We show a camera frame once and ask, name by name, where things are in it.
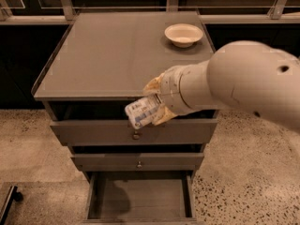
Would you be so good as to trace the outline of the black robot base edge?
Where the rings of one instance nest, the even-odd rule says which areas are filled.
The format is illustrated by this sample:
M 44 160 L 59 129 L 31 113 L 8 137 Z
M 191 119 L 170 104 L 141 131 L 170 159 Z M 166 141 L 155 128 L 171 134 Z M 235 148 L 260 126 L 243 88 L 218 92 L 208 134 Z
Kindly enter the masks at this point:
M 0 212 L 0 225 L 5 225 L 5 222 L 8 217 L 8 213 L 10 210 L 10 207 L 13 202 L 22 202 L 23 201 L 23 195 L 18 190 L 17 186 L 11 186 L 8 190 L 7 196 L 5 198 L 4 204 L 1 208 Z

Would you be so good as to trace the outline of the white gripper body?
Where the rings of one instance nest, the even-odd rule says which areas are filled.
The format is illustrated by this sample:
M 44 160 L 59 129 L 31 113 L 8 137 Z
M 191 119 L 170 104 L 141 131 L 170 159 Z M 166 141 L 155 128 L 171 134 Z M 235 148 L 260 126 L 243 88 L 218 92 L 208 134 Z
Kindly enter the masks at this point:
M 193 113 L 180 92 L 180 82 L 184 69 L 184 66 L 170 67 L 162 74 L 160 82 L 160 98 L 166 107 L 176 115 Z

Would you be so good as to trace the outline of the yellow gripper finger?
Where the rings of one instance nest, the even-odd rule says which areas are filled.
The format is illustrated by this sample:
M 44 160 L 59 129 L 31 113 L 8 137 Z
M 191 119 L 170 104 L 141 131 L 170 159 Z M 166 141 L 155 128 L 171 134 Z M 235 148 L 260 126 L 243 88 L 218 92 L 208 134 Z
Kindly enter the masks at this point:
M 176 117 L 175 113 L 173 113 L 166 105 L 161 105 L 152 120 L 152 124 L 158 126 L 172 120 L 174 117 Z
M 164 74 L 161 73 L 156 78 L 152 79 L 144 88 L 143 88 L 143 94 L 145 96 L 149 96 L 151 94 L 159 94 L 160 93 L 160 84 L 162 81 Z

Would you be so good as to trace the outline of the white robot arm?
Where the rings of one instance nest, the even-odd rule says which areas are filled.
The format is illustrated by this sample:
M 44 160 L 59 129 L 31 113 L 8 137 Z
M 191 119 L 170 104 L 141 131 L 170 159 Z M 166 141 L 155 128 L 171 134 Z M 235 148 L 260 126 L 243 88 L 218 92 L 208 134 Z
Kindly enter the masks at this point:
M 199 64 L 170 67 L 143 89 L 172 117 L 235 108 L 300 130 L 300 61 L 255 41 L 231 42 Z

